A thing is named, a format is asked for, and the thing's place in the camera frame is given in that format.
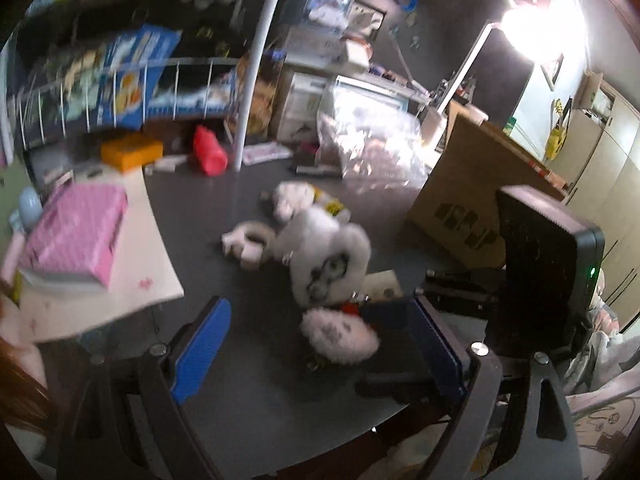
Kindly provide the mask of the white plush toy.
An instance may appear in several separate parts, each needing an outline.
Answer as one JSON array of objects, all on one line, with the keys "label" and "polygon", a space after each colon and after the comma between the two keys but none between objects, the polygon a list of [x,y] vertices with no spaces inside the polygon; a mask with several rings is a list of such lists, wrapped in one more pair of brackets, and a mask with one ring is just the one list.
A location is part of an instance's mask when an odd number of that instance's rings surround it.
[{"label": "white plush toy", "polygon": [[372,358],[380,338],[358,307],[402,296],[393,270],[368,272],[371,252],[362,226],[339,222],[318,206],[296,214],[273,242],[273,258],[288,267],[293,298],[303,309],[300,331],[331,363]]}]

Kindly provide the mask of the white paper sheet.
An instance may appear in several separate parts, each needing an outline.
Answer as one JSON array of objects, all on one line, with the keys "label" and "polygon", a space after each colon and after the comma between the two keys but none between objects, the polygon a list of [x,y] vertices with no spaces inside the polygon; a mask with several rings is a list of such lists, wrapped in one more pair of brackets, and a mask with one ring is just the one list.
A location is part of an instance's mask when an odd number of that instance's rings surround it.
[{"label": "white paper sheet", "polygon": [[24,280],[20,295],[21,336],[39,344],[70,338],[124,318],[153,304],[179,299],[184,290],[157,226],[142,169],[126,174],[104,166],[79,182],[122,186],[128,209],[115,247],[111,281],[47,284]]}]

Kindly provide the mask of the brown cardboard box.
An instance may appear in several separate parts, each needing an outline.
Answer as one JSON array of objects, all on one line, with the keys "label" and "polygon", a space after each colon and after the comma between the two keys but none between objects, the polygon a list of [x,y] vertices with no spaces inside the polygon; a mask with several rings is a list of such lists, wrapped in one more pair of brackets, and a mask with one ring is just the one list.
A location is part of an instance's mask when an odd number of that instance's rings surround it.
[{"label": "brown cardboard box", "polygon": [[564,200],[565,193],[548,174],[541,162],[490,122],[477,125],[458,115],[408,220],[467,268],[500,268],[506,250],[496,192],[507,185],[529,185]]}]

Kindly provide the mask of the white tape dispenser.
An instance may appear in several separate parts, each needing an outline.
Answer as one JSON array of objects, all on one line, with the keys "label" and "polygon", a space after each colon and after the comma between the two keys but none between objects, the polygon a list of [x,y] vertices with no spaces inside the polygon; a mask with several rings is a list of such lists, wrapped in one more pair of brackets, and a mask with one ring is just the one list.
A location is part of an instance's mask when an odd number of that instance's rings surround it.
[{"label": "white tape dispenser", "polygon": [[239,223],[221,235],[222,252],[233,256],[244,270],[258,270],[271,256],[271,245],[277,237],[273,228],[258,221]]}]

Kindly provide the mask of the beige wardrobe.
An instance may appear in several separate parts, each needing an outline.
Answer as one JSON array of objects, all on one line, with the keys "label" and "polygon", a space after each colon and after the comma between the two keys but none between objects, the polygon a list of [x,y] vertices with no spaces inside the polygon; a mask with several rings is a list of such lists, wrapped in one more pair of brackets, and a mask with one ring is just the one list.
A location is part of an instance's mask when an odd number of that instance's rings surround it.
[{"label": "beige wardrobe", "polygon": [[549,167],[568,185],[567,206],[604,233],[603,300],[625,328],[639,317],[639,111],[603,74],[584,73]]}]

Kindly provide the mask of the yellow hanging bag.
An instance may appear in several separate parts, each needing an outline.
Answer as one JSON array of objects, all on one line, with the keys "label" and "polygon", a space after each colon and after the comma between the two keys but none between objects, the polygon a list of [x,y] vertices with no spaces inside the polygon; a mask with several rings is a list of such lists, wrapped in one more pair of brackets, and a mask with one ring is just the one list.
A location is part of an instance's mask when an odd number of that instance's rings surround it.
[{"label": "yellow hanging bag", "polygon": [[553,102],[552,110],[556,118],[544,148],[544,160],[546,162],[555,160],[565,144],[567,123],[570,120],[572,107],[572,98],[568,98],[565,104],[562,104],[560,100]]}]

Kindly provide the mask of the yellow super glue bottle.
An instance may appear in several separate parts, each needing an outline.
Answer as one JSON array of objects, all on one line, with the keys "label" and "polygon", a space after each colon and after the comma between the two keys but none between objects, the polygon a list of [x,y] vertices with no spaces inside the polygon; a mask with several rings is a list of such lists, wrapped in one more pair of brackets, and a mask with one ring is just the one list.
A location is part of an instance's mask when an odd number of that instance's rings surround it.
[{"label": "yellow super glue bottle", "polygon": [[322,208],[341,224],[346,224],[352,218],[352,212],[336,197],[313,185],[314,206]]}]

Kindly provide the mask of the red pink bottle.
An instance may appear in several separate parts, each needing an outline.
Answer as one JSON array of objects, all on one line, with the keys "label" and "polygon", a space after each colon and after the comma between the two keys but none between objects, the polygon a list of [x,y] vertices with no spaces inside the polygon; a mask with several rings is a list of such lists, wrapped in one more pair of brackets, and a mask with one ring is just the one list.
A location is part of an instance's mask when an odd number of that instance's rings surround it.
[{"label": "red pink bottle", "polygon": [[195,128],[193,153],[207,177],[218,177],[228,167],[228,154],[222,148],[212,130],[204,126]]}]

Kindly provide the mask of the white pink sachet packet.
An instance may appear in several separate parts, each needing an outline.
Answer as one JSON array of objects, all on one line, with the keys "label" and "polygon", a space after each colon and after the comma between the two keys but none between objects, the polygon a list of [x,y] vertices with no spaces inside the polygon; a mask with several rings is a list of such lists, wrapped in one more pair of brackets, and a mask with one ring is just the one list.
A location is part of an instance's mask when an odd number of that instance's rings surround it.
[{"label": "white pink sachet packet", "polygon": [[245,166],[254,166],[292,157],[293,151],[285,145],[278,142],[265,142],[247,145],[243,151],[242,161]]}]

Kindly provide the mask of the clear zip plastic bag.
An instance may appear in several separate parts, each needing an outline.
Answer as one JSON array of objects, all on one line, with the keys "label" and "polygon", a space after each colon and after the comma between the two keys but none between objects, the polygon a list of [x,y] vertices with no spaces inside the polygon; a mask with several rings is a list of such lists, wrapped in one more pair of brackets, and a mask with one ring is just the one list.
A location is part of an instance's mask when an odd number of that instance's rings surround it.
[{"label": "clear zip plastic bag", "polygon": [[316,163],[362,188],[422,188],[427,179],[420,122],[401,110],[319,112],[317,133]]}]

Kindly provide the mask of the orange small box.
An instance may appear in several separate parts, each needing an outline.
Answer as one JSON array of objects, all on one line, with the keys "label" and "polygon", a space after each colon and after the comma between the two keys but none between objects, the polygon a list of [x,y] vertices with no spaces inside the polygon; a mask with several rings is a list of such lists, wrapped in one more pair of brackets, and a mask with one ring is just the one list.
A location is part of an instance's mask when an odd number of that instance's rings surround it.
[{"label": "orange small box", "polygon": [[163,143],[141,132],[127,133],[104,142],[100,148],[102,162],[121,174],[152,164],[163,154]]}]

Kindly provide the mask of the black marker pen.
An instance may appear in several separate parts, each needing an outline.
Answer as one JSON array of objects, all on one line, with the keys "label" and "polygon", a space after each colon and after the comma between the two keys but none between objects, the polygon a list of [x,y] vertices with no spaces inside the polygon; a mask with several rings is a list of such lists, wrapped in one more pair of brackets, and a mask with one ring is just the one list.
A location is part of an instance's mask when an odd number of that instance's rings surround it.
[{"label": "black marker pen", "polygon": [[293,166],[294,174],[313,178],[337,178],[341,179],[342,170],[333,166]]}]

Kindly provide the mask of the white desk lamp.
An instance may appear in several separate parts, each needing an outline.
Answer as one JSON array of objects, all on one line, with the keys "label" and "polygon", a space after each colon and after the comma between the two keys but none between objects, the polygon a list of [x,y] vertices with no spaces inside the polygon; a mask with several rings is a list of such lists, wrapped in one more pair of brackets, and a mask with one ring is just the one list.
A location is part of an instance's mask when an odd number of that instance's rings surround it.
[{"label": "white desk lamp", "polygon": [[502,126],[515,112],[534,69],[561,55],[552,6],[520,0],[501,18],[483,25],[444,90],[432,99],[430,110],[448,115],[450,105],[461,101],[458,90],[473,81],[475,90],[468,103]]}]

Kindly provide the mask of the portrait picture book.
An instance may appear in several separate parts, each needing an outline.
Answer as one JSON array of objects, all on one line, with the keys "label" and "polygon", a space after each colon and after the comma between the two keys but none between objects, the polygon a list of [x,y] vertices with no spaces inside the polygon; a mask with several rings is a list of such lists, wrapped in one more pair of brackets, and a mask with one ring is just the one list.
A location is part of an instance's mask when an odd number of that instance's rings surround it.
[{"label": "portrait picture book", "polygon": [[[235,97],[234,111],[226,120],[226,125],[232,136],[235,135],[238,111],[241,96],[244,90],[245,72],[248,66],[247,53],[243,55],[235,69]],[[260,61],[260,66],[255,82],[252,104],[250,104],[250,117],[248,118],[247,136],[268,136],[268,128],[273,113],[274,101],[278,90],[279,79],[282,73],[286,54],[282,50],[265,50]]]}]

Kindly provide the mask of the blue snack package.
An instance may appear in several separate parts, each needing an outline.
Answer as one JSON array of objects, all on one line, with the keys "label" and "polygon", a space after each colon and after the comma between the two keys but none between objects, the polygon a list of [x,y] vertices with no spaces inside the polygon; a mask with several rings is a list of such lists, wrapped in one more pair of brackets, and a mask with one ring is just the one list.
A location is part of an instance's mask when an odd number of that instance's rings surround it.
[{"label": "blue snack package", "polygon": [[144,24],[108,46],[100,77],[96,124],[139,130],[181,32]]}]

